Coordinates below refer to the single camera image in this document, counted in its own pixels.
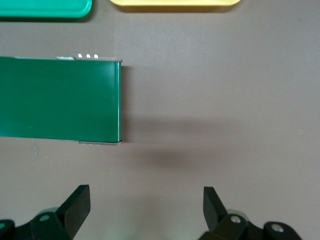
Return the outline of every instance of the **yellow object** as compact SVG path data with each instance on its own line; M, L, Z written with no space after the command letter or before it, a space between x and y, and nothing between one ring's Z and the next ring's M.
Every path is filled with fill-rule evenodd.
M240 0L110 0L119 6L230 6Z

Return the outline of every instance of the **green panel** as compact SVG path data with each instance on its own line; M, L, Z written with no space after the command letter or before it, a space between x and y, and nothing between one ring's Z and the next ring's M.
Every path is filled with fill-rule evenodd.
M0 17L81 18L92 0L0 0Z
M0 136L121 142L121 63L0 57Z

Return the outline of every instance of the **black clamp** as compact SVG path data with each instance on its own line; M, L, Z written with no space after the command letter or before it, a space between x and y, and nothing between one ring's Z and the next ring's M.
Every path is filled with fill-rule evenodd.
M205 187L203 214L209 231L199 240L302 240L282 222L267 222L263 229L237 214L228 214L213 187Z
M55 212L41 213L19 227L0 220L0 240L72 240L90 208L89 185L80 185Z

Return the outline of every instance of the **green tray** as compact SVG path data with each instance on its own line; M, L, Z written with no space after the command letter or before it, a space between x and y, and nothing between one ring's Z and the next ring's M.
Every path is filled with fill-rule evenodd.
M81 18L92 0L0 0L0 17Z
M121 142L121 61L94 57L0 57L0 136Z

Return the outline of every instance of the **gray surface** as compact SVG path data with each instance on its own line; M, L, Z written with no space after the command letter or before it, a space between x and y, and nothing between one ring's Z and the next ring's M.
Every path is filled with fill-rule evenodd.
M204 186L259 227L320 236L320 1L83 23L0 22L3 56L123 59L120 146L0 138L0 217L30 220L90 184L76 240L196 240Z

